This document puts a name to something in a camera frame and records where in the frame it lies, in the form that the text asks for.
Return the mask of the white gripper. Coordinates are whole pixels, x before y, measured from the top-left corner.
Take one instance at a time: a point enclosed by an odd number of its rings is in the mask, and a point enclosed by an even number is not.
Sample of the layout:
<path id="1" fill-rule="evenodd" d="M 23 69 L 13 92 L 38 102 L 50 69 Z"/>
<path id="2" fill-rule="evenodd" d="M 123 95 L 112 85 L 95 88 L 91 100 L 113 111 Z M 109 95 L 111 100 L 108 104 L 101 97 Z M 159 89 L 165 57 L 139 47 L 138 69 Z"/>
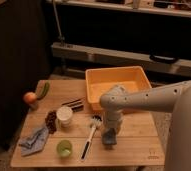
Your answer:
<path id="1" fill-rule="evenodd" d="M 105 130 L 113 128 L 116 133 L 120 132 L 123 121 L 123 115 L 119 112 L 106 111 L 103 116 L 103 124 Z"/>

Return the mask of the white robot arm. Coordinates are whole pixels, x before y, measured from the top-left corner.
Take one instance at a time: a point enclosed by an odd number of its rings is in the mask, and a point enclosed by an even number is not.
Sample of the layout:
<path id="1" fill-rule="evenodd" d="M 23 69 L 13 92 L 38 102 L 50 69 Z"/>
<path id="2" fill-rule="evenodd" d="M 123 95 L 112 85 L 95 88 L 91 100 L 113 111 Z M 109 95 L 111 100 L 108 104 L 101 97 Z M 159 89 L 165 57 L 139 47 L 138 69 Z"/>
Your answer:
<path id="1" fill-rule="evenodd" d="M 191 80 L 135 93 L 116 85 L 100 97 L 106 114 L 123 109 L 172 114 L 165 156 L 165 171 L 191 171 Z"/>

